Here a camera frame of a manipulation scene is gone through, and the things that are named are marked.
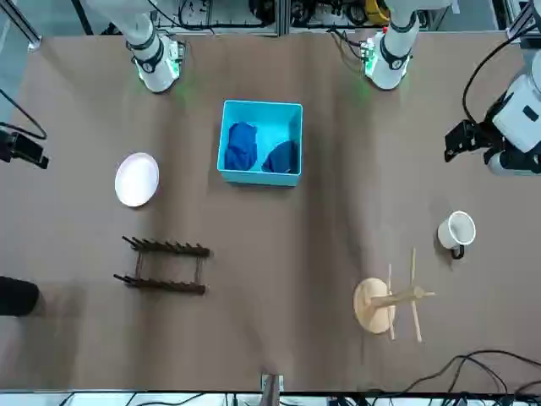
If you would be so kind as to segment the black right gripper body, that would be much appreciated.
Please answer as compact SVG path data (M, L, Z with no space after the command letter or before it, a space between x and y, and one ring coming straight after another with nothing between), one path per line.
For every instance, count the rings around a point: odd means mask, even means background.
M13 159L19 158L27 162L31 161L32 141L26 136L16 133L1 131L1 160L10 163Z

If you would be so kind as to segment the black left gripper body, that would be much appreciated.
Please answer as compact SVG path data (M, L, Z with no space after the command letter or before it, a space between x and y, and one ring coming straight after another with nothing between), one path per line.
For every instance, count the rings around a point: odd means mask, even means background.
M503 151L505 137L494 124L495 115L503 108L503 99L496 100L486 112L481 122L466 120L467 150L476 151L482 148Z

